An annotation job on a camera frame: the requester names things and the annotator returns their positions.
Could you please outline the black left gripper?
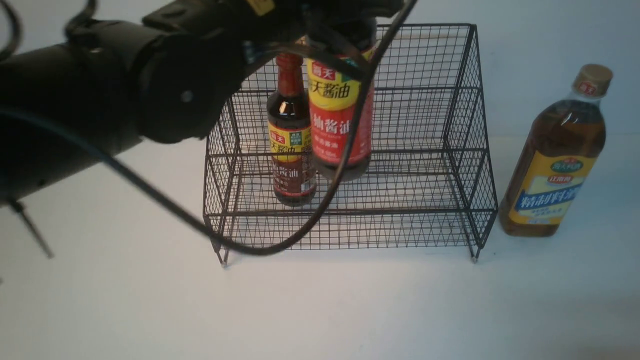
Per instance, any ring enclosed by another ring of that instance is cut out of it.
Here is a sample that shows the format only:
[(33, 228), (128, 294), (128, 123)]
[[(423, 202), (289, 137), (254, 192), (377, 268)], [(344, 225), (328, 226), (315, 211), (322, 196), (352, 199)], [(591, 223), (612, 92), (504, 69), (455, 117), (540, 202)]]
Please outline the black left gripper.
[(282, 32), (245, 42), (245, 76), (278, 55), (317, 60), (357, 81), (372, 80), (406, 19), (404, 0), (297, 0)]

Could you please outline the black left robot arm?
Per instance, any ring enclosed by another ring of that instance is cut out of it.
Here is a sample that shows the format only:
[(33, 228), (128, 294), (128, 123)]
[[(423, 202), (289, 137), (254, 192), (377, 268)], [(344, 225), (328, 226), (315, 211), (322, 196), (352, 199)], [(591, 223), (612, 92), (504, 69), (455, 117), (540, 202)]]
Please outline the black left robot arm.
[(306, 10), (328, 25), (391, 18), (400, 0), (174, 0), (142, 23), (96, 20), (89, 7), (67, 41), (1, 61), (1, 108), (41, 116), (115, 156), (142, 139), (203, 139), (225, 102), (272, 59), (243, 46), (292, 43)]

